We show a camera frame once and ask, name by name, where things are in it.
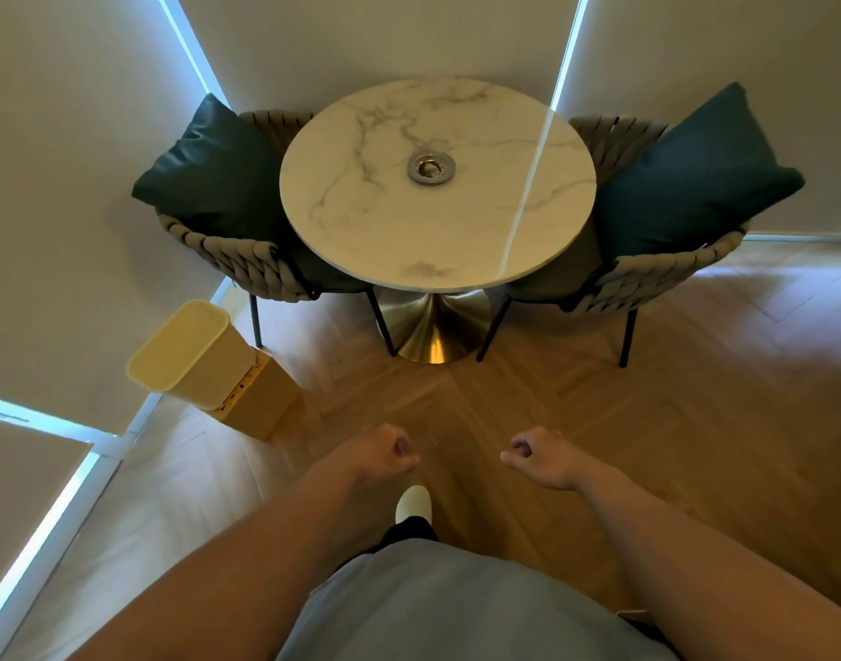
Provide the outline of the wooden waste bin holder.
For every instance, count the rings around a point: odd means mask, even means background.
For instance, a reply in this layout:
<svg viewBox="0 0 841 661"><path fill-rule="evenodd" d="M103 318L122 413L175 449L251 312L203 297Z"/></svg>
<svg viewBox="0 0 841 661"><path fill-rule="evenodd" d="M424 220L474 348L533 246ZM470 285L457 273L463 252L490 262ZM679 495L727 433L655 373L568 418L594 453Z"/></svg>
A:
<svg viewBox="0 0 841 661"><path fill-rule="evenodd" d="M265 443L301 394L300 385L271 355L254 349L256 363L225 402L205 414L224 426Z"/></svg>

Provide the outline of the person's left hand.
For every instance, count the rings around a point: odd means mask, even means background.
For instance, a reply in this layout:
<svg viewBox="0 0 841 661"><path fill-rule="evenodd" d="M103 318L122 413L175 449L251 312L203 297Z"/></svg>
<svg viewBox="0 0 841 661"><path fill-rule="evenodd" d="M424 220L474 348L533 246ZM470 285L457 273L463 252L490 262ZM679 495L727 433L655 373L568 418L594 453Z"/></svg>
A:
<svg viewBox="0 0 841 661"><path fill-rule="evenodd" d="M335 451L335 463L356 488L375 487L401 475L378 475L378 462L385 454L419 455L409 434L401 427L381 424L354 437Z"/></svg>

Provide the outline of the light blue shirt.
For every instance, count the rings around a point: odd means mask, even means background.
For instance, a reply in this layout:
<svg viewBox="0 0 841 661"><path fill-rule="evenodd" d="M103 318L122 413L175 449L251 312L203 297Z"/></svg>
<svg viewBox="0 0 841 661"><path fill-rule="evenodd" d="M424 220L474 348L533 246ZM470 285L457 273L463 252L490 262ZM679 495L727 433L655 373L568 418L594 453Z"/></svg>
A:
<svg viewBox="0 0 841 661"><path fill-rule="evenodd" d="M305 603L276 661L677 661L567 584L423 539L349 561Z"/></svg>

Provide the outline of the cream plastic waste bin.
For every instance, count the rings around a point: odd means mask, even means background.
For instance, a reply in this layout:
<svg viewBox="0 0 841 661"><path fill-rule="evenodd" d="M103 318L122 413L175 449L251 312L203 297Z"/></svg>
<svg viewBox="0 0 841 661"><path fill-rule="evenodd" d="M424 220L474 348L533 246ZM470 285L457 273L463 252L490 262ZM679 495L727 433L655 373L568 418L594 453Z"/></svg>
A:
<svg viewBox="0 0 841 661"><path fill-rule="evenodd" d="M151 393L215 410L256 361L256 350L238 332L228 312L194 299L180 306L132 355L126 374Z"/></svg>

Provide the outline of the black trousers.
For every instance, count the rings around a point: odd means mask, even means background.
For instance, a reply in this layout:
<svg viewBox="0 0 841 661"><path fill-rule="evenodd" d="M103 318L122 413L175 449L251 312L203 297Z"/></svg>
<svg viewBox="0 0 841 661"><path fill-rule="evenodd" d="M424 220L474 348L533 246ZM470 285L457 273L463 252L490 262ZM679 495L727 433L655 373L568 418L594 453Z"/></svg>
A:
<svg viewBox="0 0 841 661"><path fill-rule="evenodd" d="M361 575L374 556L388 548L405 543L426 542L440 544L440 537L431 522L420 515L411 515L390 526L381 539L359 553L349 556L329 575L327 583L346 582Z"/></svg>

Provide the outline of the white slipper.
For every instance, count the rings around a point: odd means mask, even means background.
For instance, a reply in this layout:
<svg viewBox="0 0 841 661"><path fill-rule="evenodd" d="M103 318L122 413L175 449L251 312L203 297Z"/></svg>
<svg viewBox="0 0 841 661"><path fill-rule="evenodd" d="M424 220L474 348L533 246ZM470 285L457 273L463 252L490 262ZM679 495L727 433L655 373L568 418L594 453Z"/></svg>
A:
<svg viewBox="0 0 841 661"><path fill-rule="evenodd" d="M402 523L415 517L423 519L432 526L433 502L428 489L422 485L408 487L395 507L395 523Z"/></svg>

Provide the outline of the person's left forearm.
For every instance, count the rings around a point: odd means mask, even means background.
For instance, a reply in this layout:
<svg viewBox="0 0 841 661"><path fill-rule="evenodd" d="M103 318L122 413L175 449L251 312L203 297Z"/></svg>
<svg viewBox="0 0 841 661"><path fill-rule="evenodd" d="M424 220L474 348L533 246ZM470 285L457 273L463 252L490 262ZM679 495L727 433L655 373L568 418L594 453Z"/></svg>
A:
<svg viewBox="0 0 841 661"><path fill-rule="evenodd" d="M368 478L359 459L323 460L169 569L67 661L268 661L338 563L333 534Z"/></svg>

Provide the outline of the person's right forearm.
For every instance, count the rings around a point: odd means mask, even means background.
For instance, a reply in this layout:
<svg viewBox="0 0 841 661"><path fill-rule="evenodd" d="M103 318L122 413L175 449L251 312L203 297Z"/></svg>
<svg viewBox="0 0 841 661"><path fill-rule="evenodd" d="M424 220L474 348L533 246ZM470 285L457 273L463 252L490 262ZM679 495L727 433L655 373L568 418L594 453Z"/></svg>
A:
<svg viewBox="0 0 841 661"><path fill-rule="evenodd" d="M687 661L841 661L841 608L620 471L570 477L657 626Z"/></svg>

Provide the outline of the round white marble table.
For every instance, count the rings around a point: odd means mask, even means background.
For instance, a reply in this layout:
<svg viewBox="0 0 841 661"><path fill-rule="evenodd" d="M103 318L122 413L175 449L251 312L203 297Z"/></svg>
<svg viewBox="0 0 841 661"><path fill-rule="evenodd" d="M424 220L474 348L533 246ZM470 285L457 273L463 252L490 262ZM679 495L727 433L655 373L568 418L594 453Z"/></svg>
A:
<svg viewBox="0 0 841 661"><path fill-rule="evenodd" d="M411 181L418 151L456 175ZM485 293L560 255L587 223L596 168L549 106L468 77L394 81L328 106L289 143L279 191L316 255L374 285L397 355L446 364L478 351Z"/></svg>

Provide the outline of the dark teal cushion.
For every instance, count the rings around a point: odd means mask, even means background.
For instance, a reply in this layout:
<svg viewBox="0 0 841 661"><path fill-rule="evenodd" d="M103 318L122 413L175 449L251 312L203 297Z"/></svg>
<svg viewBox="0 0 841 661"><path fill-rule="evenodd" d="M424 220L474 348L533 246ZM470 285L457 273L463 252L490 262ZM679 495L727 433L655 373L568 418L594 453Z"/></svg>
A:
<svg viewBox="0 0 841 661"><path fill-rule="evenodd" d="M207 94L131 196L193 232L287 244L294 232L279 191L282 159L262 132Z"/></svg>
<svg viewBox="0 0 841 661"><path fill-rule="evenodd" d="M593 210L602 259L715 243L805 185L778 163L739 83L724 87L603 182Z"/></svg>

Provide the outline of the silver metal ashtray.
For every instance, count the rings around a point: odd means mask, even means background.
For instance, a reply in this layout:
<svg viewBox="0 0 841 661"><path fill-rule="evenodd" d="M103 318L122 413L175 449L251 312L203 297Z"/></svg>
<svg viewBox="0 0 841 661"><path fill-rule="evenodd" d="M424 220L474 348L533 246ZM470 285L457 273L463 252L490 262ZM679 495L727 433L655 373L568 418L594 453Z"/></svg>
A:
<svg viewBox="0 0 841 661"><path fill-rule="evenodd" d="M408 178L421 186L439 186L456 175L457 163L445 152L418 151L406 165Z"/></svg>

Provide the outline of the person's right hand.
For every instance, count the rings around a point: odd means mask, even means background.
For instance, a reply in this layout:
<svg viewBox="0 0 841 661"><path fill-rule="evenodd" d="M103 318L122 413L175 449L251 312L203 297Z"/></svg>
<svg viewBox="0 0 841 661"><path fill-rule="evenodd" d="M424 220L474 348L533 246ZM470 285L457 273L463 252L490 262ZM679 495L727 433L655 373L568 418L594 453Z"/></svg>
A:
<svg viewBox="0 0 841 661"><path fill-rule="evenodd" d="M511 452L533 452L541 463L539 475L525 475L537 485L553 490L580 491L600 463L561 433L537 426L514 435Z"/></svg>

